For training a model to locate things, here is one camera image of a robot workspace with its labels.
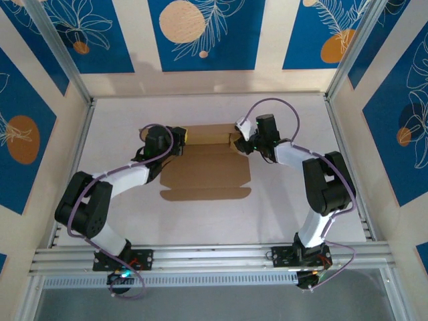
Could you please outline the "aluminium corner post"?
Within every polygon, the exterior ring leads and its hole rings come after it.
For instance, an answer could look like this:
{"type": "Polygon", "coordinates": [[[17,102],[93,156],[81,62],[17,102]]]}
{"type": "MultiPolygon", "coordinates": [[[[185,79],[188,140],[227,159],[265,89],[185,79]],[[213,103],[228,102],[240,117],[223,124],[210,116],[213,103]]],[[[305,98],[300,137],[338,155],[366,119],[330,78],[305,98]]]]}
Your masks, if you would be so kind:
{"type": "Polygon", "coordinates": [[[377,19],[379,18],[386,2],[387,0],[369,1],[368,8],[362,16],[361,22],[355,31],[354,37],[352,38],[342,61],[339,63],[329,87],[325,91],[325,99],[327,102],[331,102],[334,99],[342,83],[347,79],[349,70],[353,66],[373,27],[377,23],[377,19]]]}

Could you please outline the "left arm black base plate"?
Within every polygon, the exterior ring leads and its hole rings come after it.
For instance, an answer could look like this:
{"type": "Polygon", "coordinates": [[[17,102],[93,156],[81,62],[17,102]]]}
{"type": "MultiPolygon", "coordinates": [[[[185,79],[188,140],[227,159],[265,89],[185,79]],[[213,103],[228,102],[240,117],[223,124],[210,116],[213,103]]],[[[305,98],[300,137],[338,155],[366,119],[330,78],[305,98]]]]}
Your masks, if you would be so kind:
{"type": "MultiPolygon", "coordinates": [[[[128,264],[136,271],[150,271],[153,263],[153,253],[151,249],[125,249],[118,259],[128,264]]],[[[94,263],[92,270],[95,272],[113,272],[124,270],[126,266],[117,259],[113,259],[102,252],[94,253],[94,263]]]]}

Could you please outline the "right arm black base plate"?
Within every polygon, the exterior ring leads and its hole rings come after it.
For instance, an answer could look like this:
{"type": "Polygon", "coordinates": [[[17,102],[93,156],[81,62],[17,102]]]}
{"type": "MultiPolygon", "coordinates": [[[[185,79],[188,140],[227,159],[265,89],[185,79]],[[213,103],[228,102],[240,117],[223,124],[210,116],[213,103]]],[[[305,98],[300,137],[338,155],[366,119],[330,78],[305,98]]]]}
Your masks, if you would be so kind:
{"type": "Polygon", "coordinates": [[[309,249],[294,246],[271,248],[273,264],[276,268],[324,268],[332,266],[330,248],[324,243],[309,249]]]}

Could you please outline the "clear plastic rail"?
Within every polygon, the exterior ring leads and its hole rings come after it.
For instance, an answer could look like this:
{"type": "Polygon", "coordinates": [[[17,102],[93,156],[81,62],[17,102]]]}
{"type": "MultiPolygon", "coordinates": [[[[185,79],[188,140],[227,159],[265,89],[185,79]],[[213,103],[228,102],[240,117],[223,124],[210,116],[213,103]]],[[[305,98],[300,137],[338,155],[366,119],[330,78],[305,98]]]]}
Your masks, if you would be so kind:
{"type": "Polygon", "coordinates": [[[38,0],[22,0],[29,16],[41,33],[42,38],[48,45],[58,64],[74,85],[82,100],[89,106],[92,105],[93,97],[90,95],[80,72],[74,63],[69,51],[56,31],[51,19],[45,12],[38,0]]]}

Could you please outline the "brown cardboard box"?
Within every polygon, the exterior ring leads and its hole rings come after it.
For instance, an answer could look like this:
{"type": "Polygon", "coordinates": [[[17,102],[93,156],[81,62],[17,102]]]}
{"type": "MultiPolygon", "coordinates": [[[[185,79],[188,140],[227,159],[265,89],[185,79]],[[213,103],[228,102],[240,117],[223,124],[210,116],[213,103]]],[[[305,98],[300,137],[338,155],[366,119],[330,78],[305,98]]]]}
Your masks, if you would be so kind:
{"type": "Polygon", "coordinates": [[[238,153],[233,124],[186,126],[183,154],[160,174],[166,201],[244,199],[251,193],[249,159],[238,153]]]}

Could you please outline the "aluminium side rail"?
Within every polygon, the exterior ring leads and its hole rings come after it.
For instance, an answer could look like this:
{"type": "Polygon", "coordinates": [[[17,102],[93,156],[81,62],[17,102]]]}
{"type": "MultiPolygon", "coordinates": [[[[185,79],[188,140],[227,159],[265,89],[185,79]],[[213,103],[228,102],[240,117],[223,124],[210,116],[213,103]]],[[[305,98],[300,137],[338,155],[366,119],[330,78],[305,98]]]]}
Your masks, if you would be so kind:
{"type": "Polygon", "coordinates": [[[362,223],[362,228],[364,230],[366,240],[371,242],[378,241],[379,238],[377,236],[377,231],[373,227],[371,218],[369,217],[366,203],[361,195],[360,181],[358,179],[358,175],[356,174],[355,168],[353,167],[353,163],[350,157],[350,149],[348,148],[348,145],[346,143],[345,135],[344,135],[342,126],[340,125],[335,107],[333,103],[331,103],[329,99],[327,99],[326,96],[324,97],[324,102],[326,105],[326,110],[332,125],[334,135],[336,137],[338,147],[340,149],[340,152],[342,153],[345,164],[348,168],[348,172],[350,174],[350,178],[352,180],[352,183],[356,191],[356,208],[357,208],[358,216],[360,217],[360,221],[362,223]]]}
{"type": "MultiPolygon", "coordinates": [[[[92,121],[92,118],[94,115],[95,107],[96,107],[96,99],[92,99],[91,104],[88,106],[88,110],[85,114],[84,121],[80,127],[80,131],[78,132],[78,134],[79,134],[78,140],[76,141],[74,149],[73,149],[73,152],[74,152],[73,161],[70,165],[70,169],[68,170],[67,179],[66,179],[65,183],[62,185],[62,188],[60,189],[61,192],[65,191],[67,184],[71,180],[74,173],[76,173],[78,170],[78,167],[80,165],[80,161],[82,158],[84,145],[86,143],[86,139],[87,139],[88,132],[90,129],[91,121],[92,121]]],[[[49,237],[45,237],[43,239],[43,243],[41,243],[41,244],[44,245],[45,248],[48,248],[48,249],[56,246],[57,232],[60,229],[61,229],[60,224],[55,219],[53,219],[51,229],[49,231],[49,237]]]]}

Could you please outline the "black electronics board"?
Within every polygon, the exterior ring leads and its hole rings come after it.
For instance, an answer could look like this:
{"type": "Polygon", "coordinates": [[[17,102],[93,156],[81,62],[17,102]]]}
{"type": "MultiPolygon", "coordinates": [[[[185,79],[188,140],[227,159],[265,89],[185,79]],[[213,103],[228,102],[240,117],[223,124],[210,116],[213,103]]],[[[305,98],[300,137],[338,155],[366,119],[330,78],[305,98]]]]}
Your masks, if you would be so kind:
{"type": "Polygon", "coordinates": [[[135,279],[130,275],[129,271],[112,272],[108,274],[106,285],[113,295],[122,295],[130,290],[130,287],[135,283],[135,279]]]}
{"type": "Polygon", "coordinates": [[[305,271],[297,272],[297,286],[301,290],[309,290],[318,284],[325,271],[305,271]]]}

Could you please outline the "wide aluminium mounting rail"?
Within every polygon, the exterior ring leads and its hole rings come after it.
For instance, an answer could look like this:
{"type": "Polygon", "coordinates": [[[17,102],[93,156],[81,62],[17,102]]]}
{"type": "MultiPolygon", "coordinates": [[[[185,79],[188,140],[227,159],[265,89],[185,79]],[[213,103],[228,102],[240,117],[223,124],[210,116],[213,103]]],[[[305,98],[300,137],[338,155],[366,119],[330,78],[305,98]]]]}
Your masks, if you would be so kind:
{"type": "MultiPolygon", "coordinates": [[[[271,271],[268,259],[272,244],[151,246],[154,263],[151,273],[261,272],[271,271]]],[[[396,266],[388,243],[384,241],[349,243],[346,248],[331,245],[332,269],[352,259],[352,269],[393,268],[396,266]],[[356,256],[352,259],[352,250],[356,256]]],[[[30,276],[89,274],[94,248],[65,246],[38,249],[29,268],[30,276]]]]}

